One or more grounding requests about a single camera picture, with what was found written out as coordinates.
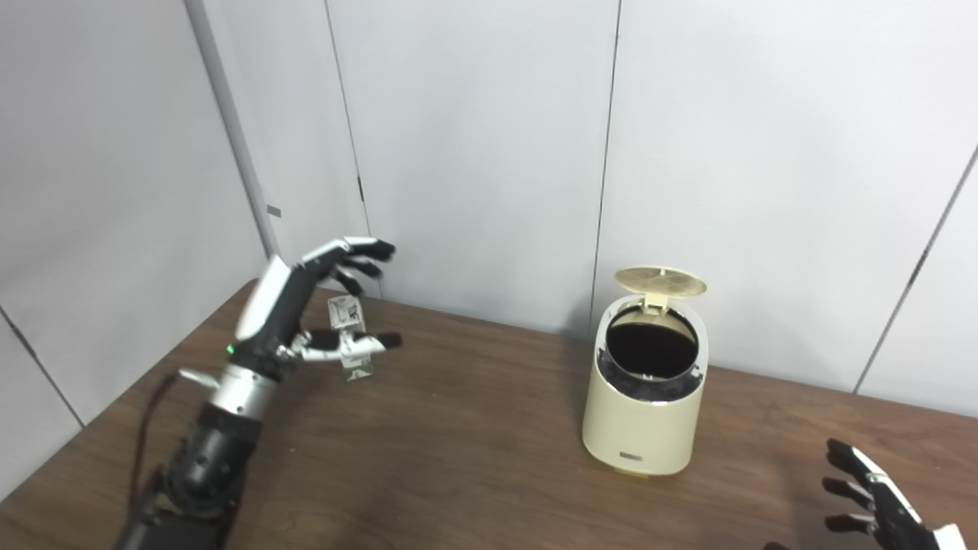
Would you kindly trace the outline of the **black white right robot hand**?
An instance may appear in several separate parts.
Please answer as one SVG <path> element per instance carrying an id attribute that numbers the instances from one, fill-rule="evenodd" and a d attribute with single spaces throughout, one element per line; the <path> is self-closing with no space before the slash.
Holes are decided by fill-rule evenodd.
<path id="1" fill-rule="evenodd" d="M 837 438 L 827 440 L 827 460 L 849 480 L 822 478 L 822 488 L 851 500 L 863 514 L 826 516 L 828 532 L 858 532 L 876 540 L 880 549 L 965 549 L 956 523 L 929 528 L 893 477 L 865 452 Z"/>

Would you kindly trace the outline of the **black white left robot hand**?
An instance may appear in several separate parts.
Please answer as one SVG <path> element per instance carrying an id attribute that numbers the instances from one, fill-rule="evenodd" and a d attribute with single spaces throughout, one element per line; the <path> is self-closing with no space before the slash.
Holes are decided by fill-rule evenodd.
<path id="1" fill-rule="evenodd" d="M 380 279 L 380 262 L 391 261 L 396 247 L 373 237 L 328 241 L 296 264 L 275 255 L 248 297 L 235 329 L 232 364 L 272 380 L 300 361 L 335 361 L 400 347 L 398 333 L 340 333 L 332 328 L 305 331 L 301 320 L 318 286 L 335 280 L 350 296 L 362 296 L 355 277 Z"/>

